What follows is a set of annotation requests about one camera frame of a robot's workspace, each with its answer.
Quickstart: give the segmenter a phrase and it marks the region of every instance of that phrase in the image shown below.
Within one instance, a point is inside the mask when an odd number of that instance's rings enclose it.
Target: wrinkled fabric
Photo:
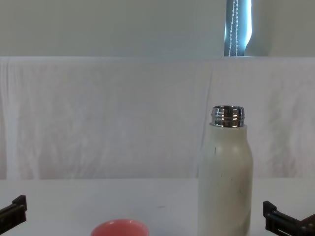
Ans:
[[[313,58],[0,58],[0,178],[195,177],[218,104],[256,177],[314,177],[314,90]]]

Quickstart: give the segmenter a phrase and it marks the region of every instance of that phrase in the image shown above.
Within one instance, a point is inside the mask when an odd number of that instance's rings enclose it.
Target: white cloth backdrop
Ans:
[[[314,90],[313,58],[1,58],[0,177],[194,177],[217,104],[245,107],[256,177],[314,177]]]

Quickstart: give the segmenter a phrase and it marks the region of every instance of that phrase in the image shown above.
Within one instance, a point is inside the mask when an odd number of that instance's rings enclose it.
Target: metal bottle neck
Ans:
[[[239,106],[214,106],[210,125],[236,128],[244,126],[244,108]]]

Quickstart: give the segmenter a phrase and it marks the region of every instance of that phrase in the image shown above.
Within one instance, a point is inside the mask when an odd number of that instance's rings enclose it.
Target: water bottle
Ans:
[[[199,164],[198,236],[248,236],[252,152],[244,108],[215,106]]]

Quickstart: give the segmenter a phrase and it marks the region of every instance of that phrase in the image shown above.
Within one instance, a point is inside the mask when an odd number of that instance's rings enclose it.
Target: pink bowl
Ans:
[[[149,236],[149,229],[139,221],[119,219],[97,226],[91,236]]]

